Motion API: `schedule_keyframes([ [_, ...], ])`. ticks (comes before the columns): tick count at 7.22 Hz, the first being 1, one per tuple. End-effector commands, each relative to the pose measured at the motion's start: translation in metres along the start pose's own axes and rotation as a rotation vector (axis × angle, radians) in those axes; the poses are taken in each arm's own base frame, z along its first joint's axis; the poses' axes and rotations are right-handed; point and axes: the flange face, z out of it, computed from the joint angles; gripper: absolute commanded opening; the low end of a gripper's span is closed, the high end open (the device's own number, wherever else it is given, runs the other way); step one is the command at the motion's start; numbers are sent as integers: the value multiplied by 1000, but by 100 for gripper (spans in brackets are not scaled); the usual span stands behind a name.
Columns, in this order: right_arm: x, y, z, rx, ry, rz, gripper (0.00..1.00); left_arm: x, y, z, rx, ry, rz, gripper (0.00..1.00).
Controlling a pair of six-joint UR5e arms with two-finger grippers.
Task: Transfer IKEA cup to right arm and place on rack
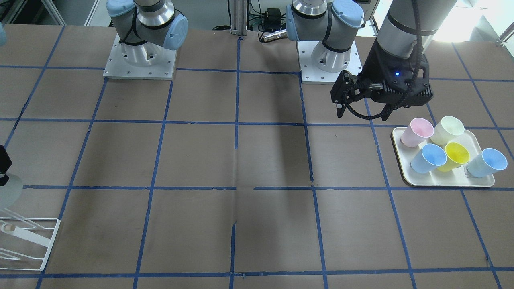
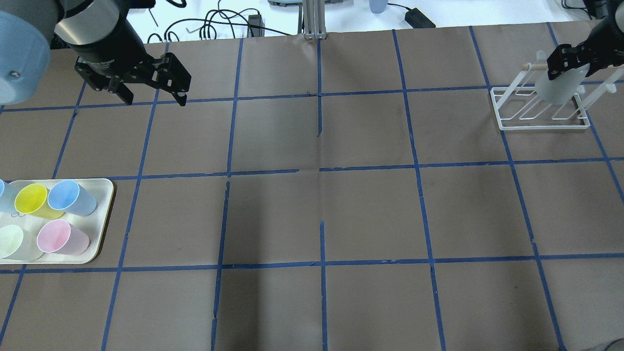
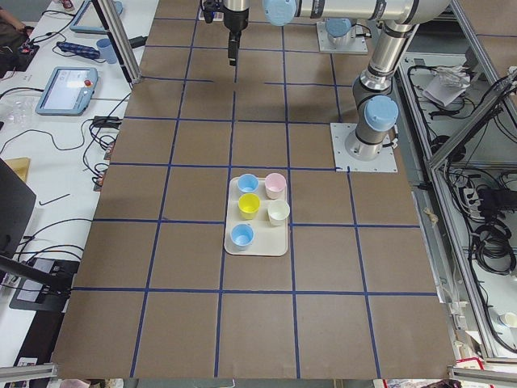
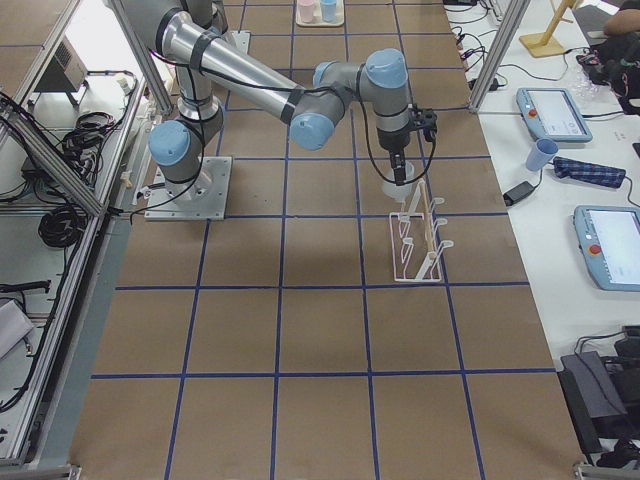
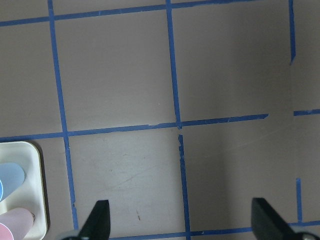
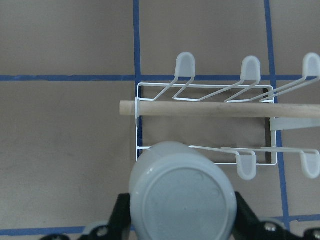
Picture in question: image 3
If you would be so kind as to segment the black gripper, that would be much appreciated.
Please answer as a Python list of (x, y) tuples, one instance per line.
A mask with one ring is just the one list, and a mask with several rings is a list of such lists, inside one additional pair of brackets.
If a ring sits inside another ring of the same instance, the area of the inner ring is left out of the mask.
[(224, 25), (230, 30), (228, 39), (228, 60), (236, 66), (240, 49), (241, 31), (248, 24), (248, 0), (223, 1)]

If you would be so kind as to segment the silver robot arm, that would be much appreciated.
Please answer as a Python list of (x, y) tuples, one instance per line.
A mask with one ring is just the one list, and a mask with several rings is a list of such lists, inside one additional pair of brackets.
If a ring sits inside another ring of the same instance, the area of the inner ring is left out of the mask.
[(325, 29), (328, 39), (333, 44), (341, 44), (351, 34), (353, 24), (349, 19), (332, 18), (325, 21)]
[(267, 21), (275, 26), (296, 17), (381, 21), (383, 26), (367, 68), (355, 80), (353, 95), (359, 123), (345, 140), (347, 152), (361, 161), (375, 159), (396, 124), (398, 107), (388, 96), (392, 77), (414, 31), (438, 15), (448, 1), (263, 1)]

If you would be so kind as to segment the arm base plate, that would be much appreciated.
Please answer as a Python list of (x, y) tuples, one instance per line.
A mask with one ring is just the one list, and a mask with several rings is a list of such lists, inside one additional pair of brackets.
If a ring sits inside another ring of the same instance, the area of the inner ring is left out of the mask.
[(352, 26), (348, 19), (328, 19), (318, 22), (316, 26), (320, 52), (351, 55), (368, 53), (364, 29)]
[(395, 146), (386, 133), (377, 145), (362, 143), (355, 133), (356, 123), (331, 123), (330, 133), (336, 171), (397, 173)]

